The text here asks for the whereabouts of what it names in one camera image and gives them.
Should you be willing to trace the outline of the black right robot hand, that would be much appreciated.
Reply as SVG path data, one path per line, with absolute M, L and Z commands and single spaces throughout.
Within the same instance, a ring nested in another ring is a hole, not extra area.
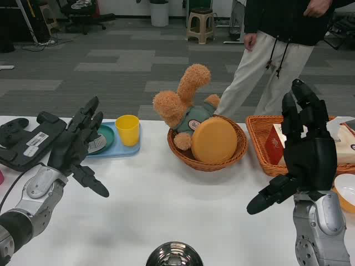
M 257 214 L 274 203 L 302 191 L 329 191 L 337 172 L 335 141 L 327 130 L 329 116 L 324 100 L 300 79 L 282 99 L 281 124 L 286 137 L 283 150 L 288 169 L 274 177 L 247 205 L 248 214 Z

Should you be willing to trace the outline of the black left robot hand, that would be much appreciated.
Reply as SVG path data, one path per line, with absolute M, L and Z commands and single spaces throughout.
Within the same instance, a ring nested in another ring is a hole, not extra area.
M 95 172 L 81 162 L 88 155 L 89 143 L 98 138 L 103 113 L 96 112 L 98 97 L 90 99 L 72 117 L 67 128 L 55 140 L 47 166 L 64 176 L 73 178 L 83 187 L 90 188 L 102 197 L 109 197 L 108 189 L 95 178 Z

